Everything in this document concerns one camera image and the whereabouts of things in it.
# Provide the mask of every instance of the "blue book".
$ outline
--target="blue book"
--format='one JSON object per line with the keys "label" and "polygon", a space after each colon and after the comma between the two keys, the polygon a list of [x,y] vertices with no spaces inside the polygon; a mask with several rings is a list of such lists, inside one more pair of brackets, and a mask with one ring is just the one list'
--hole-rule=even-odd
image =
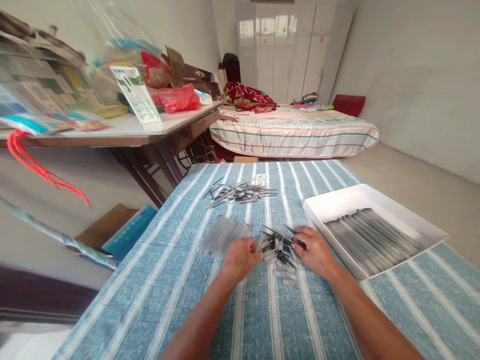
{"label": "blue book", "polygon": [[120,263],[145,232],[156,213],[150,205],[144,206],[101,248],[113,254],[113,259]]}

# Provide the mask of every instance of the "wardrobe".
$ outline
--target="wardrobe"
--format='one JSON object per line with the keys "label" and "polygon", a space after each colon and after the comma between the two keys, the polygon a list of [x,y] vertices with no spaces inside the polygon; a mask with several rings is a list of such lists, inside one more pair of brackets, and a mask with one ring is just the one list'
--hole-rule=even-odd
{"label": "wardrobe", "polygon": [[242,83],[279,104],[317,92],[329,104],[353,0],[236,2]]}

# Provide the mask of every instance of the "pile of pens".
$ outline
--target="pile of pens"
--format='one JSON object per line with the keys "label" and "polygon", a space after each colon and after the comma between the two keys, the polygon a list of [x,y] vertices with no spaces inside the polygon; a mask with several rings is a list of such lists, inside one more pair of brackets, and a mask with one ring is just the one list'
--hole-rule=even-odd
{"label": "pile of pens", "polygon": [[263,260],[267,264],[275,264],[273,275],[282,278],[283,285],[293,286],[298,280],[297,268],[301,260],[292,248],[291,238],[265,226],[271,233],[262,231],[257,251],[263,253]]}
{"label": "pile of pens", "polygon": [[250,234],[252,225],[245,222],[238,223],[228,217],[218,216],[198,244],[198,250],[206,254],[224,256],[230,244],[237,239],[246,238]]}
{"label": "pile of pens", "polygon": [[[213,183],[213,185],[217,184],[222,179],[223,177],[219,178]],[[219,184],[215,189],[212,186],[205,195],[203,195],[203,198],[210,195],[213,200],[212,203],[205,206],[205,209],[212,209],[227,202],[233,202],[235,204],[253,203],[264,197],[278,195],[277,192],[272,192],[277,189],[270,189],[261,184],[249,185],[251,182],[255,182],[255,180],[256,178],[254,177],[250,180],[241,181],[234,185]]]}
{"label": "pile of pens", "polygon": [[325,223],[342,247],[369,275],[387,270],[421,251],[419,244],[371,208]]}

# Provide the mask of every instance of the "red string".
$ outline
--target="red string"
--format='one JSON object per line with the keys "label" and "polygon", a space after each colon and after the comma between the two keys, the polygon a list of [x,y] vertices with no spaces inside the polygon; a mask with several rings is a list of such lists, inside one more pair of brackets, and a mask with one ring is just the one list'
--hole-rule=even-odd
{"label": "red string", "polygon": [[66,188],[72,193],[76,194],[78,197],[85,200],[87,206],[92,207],[89,199],[80,189],[58,177],[53,172],[48,171],[46,168],[40,165],[38,161],[35,160],[28,152],[25,151],[20,140],[21,138],[28,138],[29,136],[30,134],[28,132],[21,131],[19,129],[15,129],[8,136],[6,145],[10,153],[15,157],[15,159],[17,159],[18,162],[20,162],[23,166],[29,168],[30,170],[47,180],[50,184],[56,187],[57,190],[60,190],[59,186]]}

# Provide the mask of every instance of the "blue striped tablecloth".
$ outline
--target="blue striped tablecloth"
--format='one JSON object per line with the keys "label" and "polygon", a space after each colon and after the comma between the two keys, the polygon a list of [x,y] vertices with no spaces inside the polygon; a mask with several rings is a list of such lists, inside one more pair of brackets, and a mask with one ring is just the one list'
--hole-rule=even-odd
{"label": "blue striped tablecloth", "polygon": [[[217,179],[234,184],[256,174],[280,195],[204,210]],[[252,223],[254,237],[264,225],[287,232],[284,224],[313,225],[304,199],[362,182],[337,160],[194,165],[53,358],[158,358],[222,265],[193,251],[218,215]],[[272,270],[261,262],[236,287],[212,359],[361,358],[325,280],[305,267],[285,287]],[[480,276],[446,244],[361,286],[424,357],[478,358]]]}

